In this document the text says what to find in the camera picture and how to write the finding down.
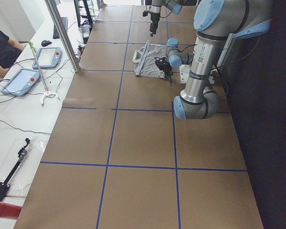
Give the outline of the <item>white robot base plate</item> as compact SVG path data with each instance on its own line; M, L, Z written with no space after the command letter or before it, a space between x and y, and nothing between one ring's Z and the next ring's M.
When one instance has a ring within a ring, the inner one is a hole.
M181 79L181 84L186 84L188 81L189 76L193 76L194 72L191 71L190 65L187 64L182 64L179 67L180 70L180 79ZM212 74L208 75L208 81L210 84L215 84L215 78Z

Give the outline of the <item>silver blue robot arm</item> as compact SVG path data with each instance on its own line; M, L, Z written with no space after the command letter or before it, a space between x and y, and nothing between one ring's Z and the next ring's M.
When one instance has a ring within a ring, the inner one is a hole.
M271 0L202 0L194 15L197 44L194 53L181 54L178 40L169 39L166 56L171 67L191 61L185 88L174 98L178 119L207 119L218 110L219 98L209 84L230 34L235 39L260 36L271 25Z
M153 0L151 5L146 6L146 10L143 11L143 17L147 17L150 14L150 36L153 37L158 29L158 23L161 17L162 6L166 7L173 14L178 15L182 9L180 0Z

